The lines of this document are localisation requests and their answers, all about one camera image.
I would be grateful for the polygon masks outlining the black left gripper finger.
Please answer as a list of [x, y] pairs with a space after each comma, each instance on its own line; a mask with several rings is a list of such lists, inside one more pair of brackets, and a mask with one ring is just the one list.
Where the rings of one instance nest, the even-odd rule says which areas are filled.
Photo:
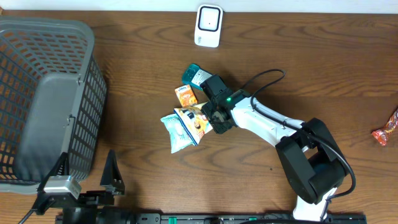
[[125, 193], [125, 185], [118, 168], [116, 153], [112, 149], [106, 158], [100, 186], [113, 195], [124, 195]]
[[41, 181], [39, 187], [37, 188], [37, 191], [43, 192], [44, 187], [45, 187], [46, 183], [48, 182], [49, 178], [52, 176], [57, 176], [57, 175], [60, 175], [60, 176], [69, 176], [70, 175], [69, 159], [68, 159], [67, 152], [61, 153], [60, 157], [58, 158], [58, 160], [55, 163], [55, 165], [53, 166], [53, 168]]

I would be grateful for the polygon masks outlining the red chocolate bar wrapper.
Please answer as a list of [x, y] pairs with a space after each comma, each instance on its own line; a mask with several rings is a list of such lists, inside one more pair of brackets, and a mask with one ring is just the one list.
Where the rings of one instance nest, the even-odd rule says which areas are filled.
[[387, 123], [380, 129], [373, 131], [372, 136], [378, 141], [382, 146], [387, 144], [389, 136], [397, 128], [397, 110], [391, 115]]

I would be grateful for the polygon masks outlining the small orange snack pack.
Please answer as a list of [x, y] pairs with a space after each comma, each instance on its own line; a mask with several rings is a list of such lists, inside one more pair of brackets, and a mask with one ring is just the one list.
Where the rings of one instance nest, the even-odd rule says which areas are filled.
[[175, 94], [182, 107], [193, 106], [198, 103], [190, 85], [184, 85], [175, 89]]

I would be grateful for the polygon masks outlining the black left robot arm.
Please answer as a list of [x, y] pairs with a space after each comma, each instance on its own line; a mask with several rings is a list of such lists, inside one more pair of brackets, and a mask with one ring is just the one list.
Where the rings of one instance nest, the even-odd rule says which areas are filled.
[[59, 208], [57, 223], [135, 223], [134, 214], [114, 206], [115, 196], [124, 195], [125, 185], [113, 150], [108, 152], [100, 186], [103, 190], [83, 193], [69, 173], [69, 155], [63, 152], [41, 181], [30, 212], [44, 215], [50, 208]]

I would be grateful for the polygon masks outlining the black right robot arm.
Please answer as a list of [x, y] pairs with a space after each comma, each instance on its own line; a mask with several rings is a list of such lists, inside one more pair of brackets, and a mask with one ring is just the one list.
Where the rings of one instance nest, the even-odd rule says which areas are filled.
[[356, 187], [354, 172], [323, 121], [284, 116], [262, 105], [255, 94], [231, 90], [218, 75], [200, 86], [209, 99], [201, 111], [215, 133], [238, 127], [275, 147], [287, 181], [297, 194], [294, 220], [325, 222], [331, 200]]

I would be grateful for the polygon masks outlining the light blue tissue pack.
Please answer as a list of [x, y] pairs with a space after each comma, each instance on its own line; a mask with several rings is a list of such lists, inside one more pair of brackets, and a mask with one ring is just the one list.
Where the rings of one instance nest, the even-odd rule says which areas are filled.
[[170, 114], [160, 119], [170, 135], [171, 153], [176, 153], [187, 146], [193, 145], [193, 141], [184, 129], [181, 119], [176, 114]]

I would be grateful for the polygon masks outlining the blue mouthwash bottle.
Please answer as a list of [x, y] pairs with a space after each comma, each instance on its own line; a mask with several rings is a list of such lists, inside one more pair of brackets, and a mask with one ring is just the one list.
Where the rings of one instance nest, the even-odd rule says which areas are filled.
[[184, 71], [184, 74], [182, 75], [182, 83], [190, 85], [198, 90], [202, 90], [200, 85], [211, 76], [211, 73], [200, 68], [199, 65], [192, 63]]

